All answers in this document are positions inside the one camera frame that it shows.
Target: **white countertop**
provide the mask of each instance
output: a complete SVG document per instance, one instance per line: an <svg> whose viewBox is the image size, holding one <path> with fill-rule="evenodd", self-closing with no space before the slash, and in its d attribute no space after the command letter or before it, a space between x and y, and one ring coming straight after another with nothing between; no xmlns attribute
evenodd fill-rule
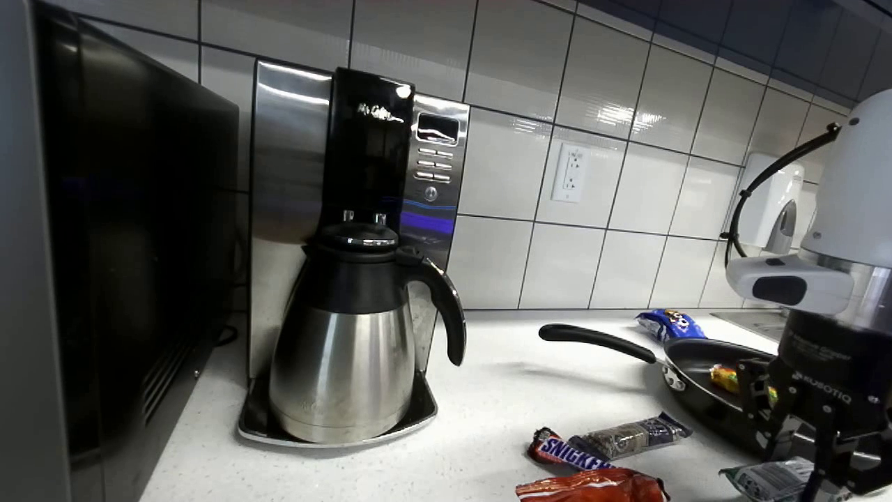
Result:
<svg viewBox="0 0 892 502"><path fill-rule="evenodd" d="M540 324L581 324L657 348L632 329L632 316L468 316L463 367L447 363L438 329L430 387L438 417L394 444L307 454L261 448L235 435L245 399L243 353L218 348L142 494L142 502L512 502L512 488L548 476L525 448L537 426L560 435L652 417L684 417L693 435L620 465L664 476L678 502L739 498L719 476L752 463L698 426L668 395L656 366L581 343L537 339ZM698 316L710 339L774 352L774 339Z"/></svg>

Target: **white tile wall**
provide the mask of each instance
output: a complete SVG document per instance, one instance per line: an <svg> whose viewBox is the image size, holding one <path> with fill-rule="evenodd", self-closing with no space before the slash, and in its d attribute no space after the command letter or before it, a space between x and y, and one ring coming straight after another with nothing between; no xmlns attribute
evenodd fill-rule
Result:
<svg viewBox="0 0 892 502"><path fill-rule="evenodd" d="M576 0L56 0L239 106L256 59L359 66L473 106L450 274L470 310L742 307L721 244L748 150L847 108ZM553 198L586 148L576 203ZM827 150L805 164L797 240Z"/></svg>
<svg viewBox="0 0 892 502"><path fill-rule="evenodd" d="M684 175L684 154L631 145L621 166L611 225L666 233Z"/></svg>
<svg viewBox="0 0 892 502"><path fill-rule="evenodd" d="M666 237L608 230L590 307L647 307Z"/></svg>
<svg viewBox="0 0 892 502"><path fill-rule="evenodd" d="M588 171L583 182L581 201L554 201L554 179L562 148L586 148ZM608 225L615 182L621 171L625 143L581 133L569 127L554 127L546 179L537 198L537 221L571 223L571 225Z"/></svg>
<svg viewBox="0 0 892 502"><path fill-rule="evenodd" d="M716 240L724 229L739 166L689 158L668 233Z"/></svg>
<svg viewBox="0 0 892 502"><path fill-rule="evenodd" d="M533 229L521 307L588 307L603 230L575 225Z"/></svg>
<svg viewBox="0 0 892 502"><path fill-rule="evenodd" d="M459 101L473 6L473 0L358 0L352 66Z"/></svg>
<svg viewBox="0 0 892 502"><path fill-rule="evenodd" d="M652 307L698 307L716 242L668 237Z"/></svg>
<svg viewBox="0 0 892 502"><path fill-rule="evenodd" d="M581 19L567 65L557 122L628 137L645 62L647 41Z"/></svg>
<svg viewBox="0 0 892 502"><path fill-rule="evenodd" d="M632 138L689 150L709 85L709 65L652 48L632 119Z"/></svg>
<svg viewBox="0 0 892 502"><path fill-rule="evenodd" d="M450 276L463 307L515 310L533 223L457 217Z"/></svg>
<svg viewBox="0 0 892 502"><path fill-rule="evenodd" d="M533 221L553 124L470 115L459 211Z"/></svg>
<svg viewBox="0 0 892 502"><path fill-rule="evenodd" d="M335 69L348 65L352 0L201 0L204 41Z"/></svg>
<svg viewBox="0 0 892 502"><path fill-rule="evenodd" d="M480 0L468 101L554 118L571 13L533 0Z"/></svg>

